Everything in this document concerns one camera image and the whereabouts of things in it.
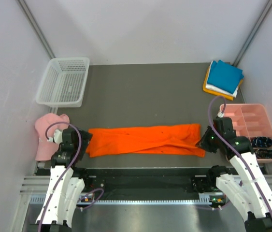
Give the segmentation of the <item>orange t shirt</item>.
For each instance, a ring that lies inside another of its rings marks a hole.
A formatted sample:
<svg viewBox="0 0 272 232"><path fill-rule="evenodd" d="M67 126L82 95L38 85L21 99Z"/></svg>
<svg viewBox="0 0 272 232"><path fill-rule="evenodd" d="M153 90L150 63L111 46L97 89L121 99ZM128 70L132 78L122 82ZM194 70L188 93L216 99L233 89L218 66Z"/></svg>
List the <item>orange t shirt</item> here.
<svg viewBox="0 0 272 232"><path fill-rule="evenodd" d="M105 155L167 154L205 157L196 146L200 124L177 124L151 127L92 128L92 140L86 150L91 158Z"/></svg>

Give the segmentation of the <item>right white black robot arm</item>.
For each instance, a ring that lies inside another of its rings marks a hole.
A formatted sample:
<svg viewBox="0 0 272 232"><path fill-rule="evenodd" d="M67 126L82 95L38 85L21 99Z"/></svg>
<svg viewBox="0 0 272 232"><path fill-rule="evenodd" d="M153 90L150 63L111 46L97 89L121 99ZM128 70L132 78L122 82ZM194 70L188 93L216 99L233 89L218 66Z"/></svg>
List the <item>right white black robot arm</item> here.
<svg viewBox="0 0 272 232"><path fill-rule="evenodd" d="M272 190L264 177L250 140L238 136L229 117L209 119L196 146L207 152L220 151L237 174L237 183L225 166L215 165L207 174L207 187L222 191L240 213L247 232L272 232Z"/></svg>

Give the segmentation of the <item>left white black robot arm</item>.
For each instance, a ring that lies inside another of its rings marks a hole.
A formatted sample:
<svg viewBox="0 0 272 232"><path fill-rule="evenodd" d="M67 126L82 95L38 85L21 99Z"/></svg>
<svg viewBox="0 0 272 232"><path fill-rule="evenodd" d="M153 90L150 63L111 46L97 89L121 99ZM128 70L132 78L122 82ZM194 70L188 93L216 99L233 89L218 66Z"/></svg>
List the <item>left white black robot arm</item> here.
<svg viewBox="0 0 272 232"><path fill-rule="evenodd" d="M80 193L91 185L86 169L77 169L75 164L85 154L93 135L76 127L56 129L50 137L48 131L45 132L47 141L59 147L51 157L50 181L43 207L28 231L71 232Z"/></svg>

